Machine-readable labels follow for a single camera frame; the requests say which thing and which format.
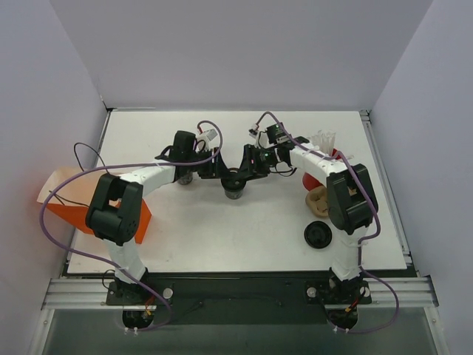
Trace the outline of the dark coffee cup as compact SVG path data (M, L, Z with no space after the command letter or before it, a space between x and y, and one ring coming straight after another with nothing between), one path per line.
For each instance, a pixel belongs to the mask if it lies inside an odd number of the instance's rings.
M193 181L193 179L194 179L193 175L186 175L184 177L181 177L177 182L182 186L186 186L190 184Z
M225 196L231 200L240 199L244 189L224 189Z

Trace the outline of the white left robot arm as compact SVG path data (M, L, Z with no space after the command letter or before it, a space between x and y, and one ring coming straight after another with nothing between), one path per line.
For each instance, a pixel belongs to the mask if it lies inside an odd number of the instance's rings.
M188 185L194 174L201 178L228 177L229 170L220 171L221 148L218 128L198 135L179 130L173 144L150 164L121 175L107 172L98 179L85 224L108 248L116 292L122 292L132 303L145 302L151 293L149 272L135 242L143 197L168 184Z

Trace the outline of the red straw holder cup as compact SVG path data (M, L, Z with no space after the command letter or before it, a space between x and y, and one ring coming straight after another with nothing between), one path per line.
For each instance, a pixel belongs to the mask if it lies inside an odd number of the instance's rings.
M336 148L333 148L330 156L337 155L338 150ZM306 190L311 191L315 188L318 188L320 186L324 186L324 183L322 183L320 180L316 179L314 176L312 176L309 173L304 173L302 177L302 185L306 188Z

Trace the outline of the orange paper bag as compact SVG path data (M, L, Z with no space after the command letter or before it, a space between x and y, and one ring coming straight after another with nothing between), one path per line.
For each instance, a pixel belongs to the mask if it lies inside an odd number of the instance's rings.
M152 218L143 197L144 187L136 181L60 167L43 185L37 202L86 234L117 238L120 245L133 239L140 245Z

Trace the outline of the brown cardboard cup carrier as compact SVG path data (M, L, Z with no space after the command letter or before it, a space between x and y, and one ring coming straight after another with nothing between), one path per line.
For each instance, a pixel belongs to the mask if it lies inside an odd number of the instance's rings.
M305 198L309 210L319 218L328 218L327 188L318 186L310 190Z

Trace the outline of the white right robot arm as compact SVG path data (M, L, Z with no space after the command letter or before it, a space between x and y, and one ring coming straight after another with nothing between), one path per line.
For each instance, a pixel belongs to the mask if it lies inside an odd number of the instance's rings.
M237 181L265 177L278 163L286 163L315 178L325 187L329 231L336 243L330 270L335 278L327 284L330 297L338 302L353 295L362 273L363 245L381 232L378 202L367 167L351 165L346 156L321 151L320 143L294 137L276 123L265 130L258 124L249 129L253 144L244 148Z

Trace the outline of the aluminium frame rail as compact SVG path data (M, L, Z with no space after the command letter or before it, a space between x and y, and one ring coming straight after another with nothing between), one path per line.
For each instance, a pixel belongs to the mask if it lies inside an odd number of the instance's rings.
M432 281L427 277L395 277L386 279L389 289L380 282L368 279L369 291L363 290L361 307L392 308L395 298L403 308L437 307L439 301ZM44 310L154 310L161 302L146 306L144 301L119 300L110 281L94 279L54 279L50 281L42 304ZM183 279L163 282L163 297L171 305L179 301L263 301L285 307L300 302L304 305L317 303L316 287L301 279Z

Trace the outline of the black cup lid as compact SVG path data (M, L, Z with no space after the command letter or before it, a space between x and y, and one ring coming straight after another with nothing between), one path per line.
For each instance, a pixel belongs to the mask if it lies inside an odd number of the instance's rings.
M324 249L332 242L332 231L330 227L322 221L314 221L307 225L304 230L306 243L314 249Z
M235 178L235 175L237 175L238 172L239 170L237 168L230 168L228 170L229 176L220 180L224 190L230 192L238 192L242 191L245 188L246 181Z

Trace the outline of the black cup lid on table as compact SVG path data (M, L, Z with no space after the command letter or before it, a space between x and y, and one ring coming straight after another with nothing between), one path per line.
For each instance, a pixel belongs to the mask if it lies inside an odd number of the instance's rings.
M307 225L304 230L306 243L314 249L324 249L332 242L332 231L330 227L322 221L314 221Z

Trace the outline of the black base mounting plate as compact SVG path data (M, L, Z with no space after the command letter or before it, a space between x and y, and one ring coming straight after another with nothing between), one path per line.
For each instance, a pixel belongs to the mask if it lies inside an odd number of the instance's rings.
M326 320L352 328L357 308L372 302L363 277L338 281L330 271L150 273L144 283L113 280L106 304L122 306L129 327L166 318L173 325L312 325ZM150 290L155 290L157 299Z

